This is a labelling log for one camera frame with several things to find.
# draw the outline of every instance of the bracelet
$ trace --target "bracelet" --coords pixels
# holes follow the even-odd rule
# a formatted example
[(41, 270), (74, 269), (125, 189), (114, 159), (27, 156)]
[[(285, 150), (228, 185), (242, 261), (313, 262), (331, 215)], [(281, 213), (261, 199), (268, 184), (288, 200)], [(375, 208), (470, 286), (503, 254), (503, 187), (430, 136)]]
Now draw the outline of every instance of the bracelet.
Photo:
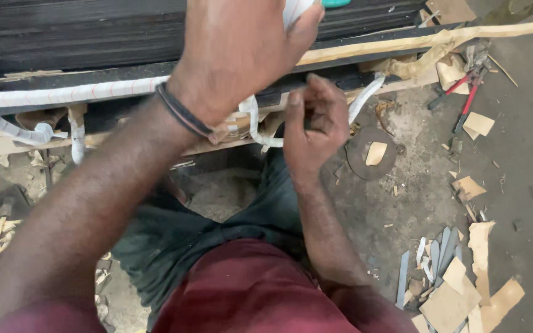
[(164, 84), (156, 86), (156, 95), (160, 97), (166, 109), (191, 133), (208, 138), (213, 131), (197, 119), (171, 92), (165, 89)]

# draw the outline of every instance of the hand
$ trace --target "hand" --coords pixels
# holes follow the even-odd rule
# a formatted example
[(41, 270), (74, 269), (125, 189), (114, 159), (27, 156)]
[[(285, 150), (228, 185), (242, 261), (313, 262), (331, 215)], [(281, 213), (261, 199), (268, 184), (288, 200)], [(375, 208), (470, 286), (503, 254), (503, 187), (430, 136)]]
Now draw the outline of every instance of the hand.
[[(297, 192), (319, 183), (322, 165), (349, 138), (345, 94), (327, 79), (308, 75), (307, 88), (293, 91), (287, 102), (283, 152)], [(304, 128), (306, 109), (311, 128)]]
[(290, 72), (314, 43), (324, 8), (285, 31), (285, 0), (188, 0), (185, 47), (168, 90), (218, 125), (248, 96)]

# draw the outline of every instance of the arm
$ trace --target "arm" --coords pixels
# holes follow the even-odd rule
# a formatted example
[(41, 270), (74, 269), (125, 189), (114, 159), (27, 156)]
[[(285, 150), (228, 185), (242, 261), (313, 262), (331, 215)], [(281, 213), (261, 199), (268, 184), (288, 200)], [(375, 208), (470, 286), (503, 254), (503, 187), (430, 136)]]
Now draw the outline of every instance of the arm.
[[(185, 50), (167, 89), (206, 125), (288, 72), (315, 40), (323, 8), (284, 31), (284, 0), (189, 0)], [(160, 175), (198, 138), (157, 99), (33, 209), (0, 266), (0, 318), (43, 300), (93, 302), (95, 265)]]
[[(306, 109), (312, 130), (304, 128)], [(285, 160), (297, 192), (308, 256), (322, 291), (362, 332), (416, 332), (411, 321), (373, 289), (359, 258), (335, 216), (320, 181), (320, 168), (349, 138), (344, 93), (312, 75), (305, 91), (289, 97)]]

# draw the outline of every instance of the circular metal plate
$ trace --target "circular metal plate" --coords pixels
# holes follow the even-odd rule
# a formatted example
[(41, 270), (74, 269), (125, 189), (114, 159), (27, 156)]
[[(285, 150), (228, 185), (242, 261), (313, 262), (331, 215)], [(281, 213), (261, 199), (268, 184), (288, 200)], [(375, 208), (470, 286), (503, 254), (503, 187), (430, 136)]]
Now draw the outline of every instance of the circular metal plate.
[[(374, 142), (387, 143), (386, 153), (378, 165), (366, 165), (367, 154)], [(365, 180), (376, 180), (389, 173), (396, 163), (396, 144), (392, 137), (375, 127), (362, 128), (349, 141), (346, 147), (346, 157), (354, 173)]]

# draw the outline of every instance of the man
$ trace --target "man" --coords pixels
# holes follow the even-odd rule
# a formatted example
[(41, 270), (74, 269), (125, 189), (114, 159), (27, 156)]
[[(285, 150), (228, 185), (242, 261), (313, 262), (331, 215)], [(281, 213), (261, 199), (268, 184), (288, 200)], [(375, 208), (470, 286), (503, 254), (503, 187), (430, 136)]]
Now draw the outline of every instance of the man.
[(284, 31), (284, 3), (189, 0), (166, 90), (34, 208), (1, 259), (0, 332), (103, 332), (93, 275), (111, 248), (152, 307), (154, 333), (414, 331), (374, 291), (319, 180), (349, 134), (344, 94), (325, 79), (310, 76), (290, 95), (285, 148), (267, 158), (247, 210), (218, 224), (171, 195), (137, 208), (205, 125), (314, 42), (322, 6)]

